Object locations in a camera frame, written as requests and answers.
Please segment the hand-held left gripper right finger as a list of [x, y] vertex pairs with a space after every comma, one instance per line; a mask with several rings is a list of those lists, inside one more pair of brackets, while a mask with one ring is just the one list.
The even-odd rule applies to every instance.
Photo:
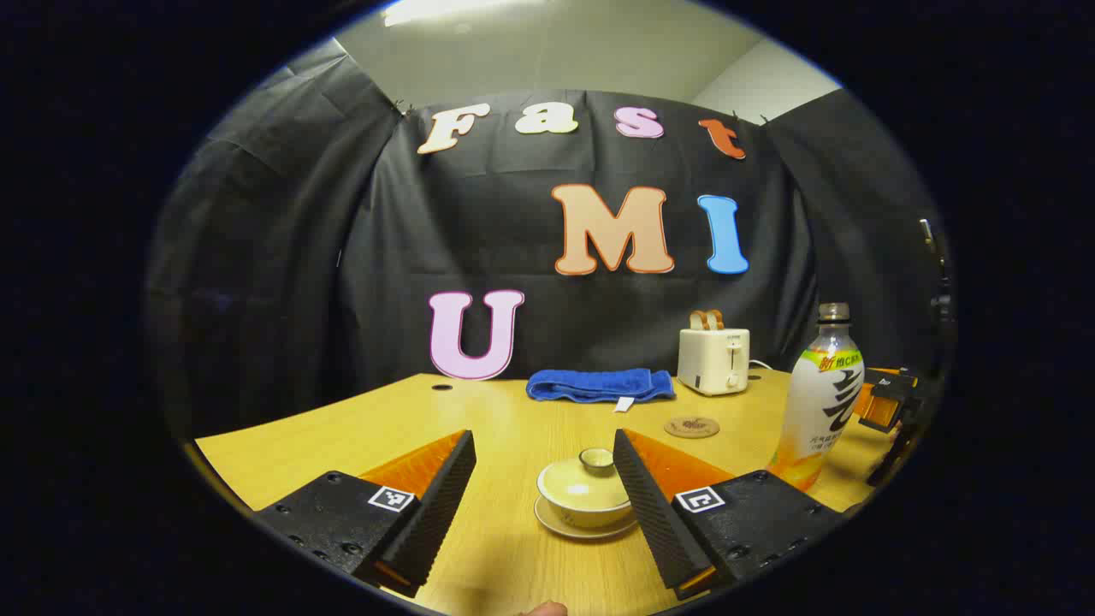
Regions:
[[731, 475], [632, 429], [615, 430], [613, 463], [664, 585], [679, 600], [740, 586], [846, 521], [774, 473]]

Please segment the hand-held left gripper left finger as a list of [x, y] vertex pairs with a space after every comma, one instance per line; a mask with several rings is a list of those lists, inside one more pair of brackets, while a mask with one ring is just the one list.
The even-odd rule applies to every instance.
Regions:
[[258, 510], [257, 518], [311, 558], [414, 597], [474, 468], [474, 437], [457, 430], [358, 476], [325, 470]]

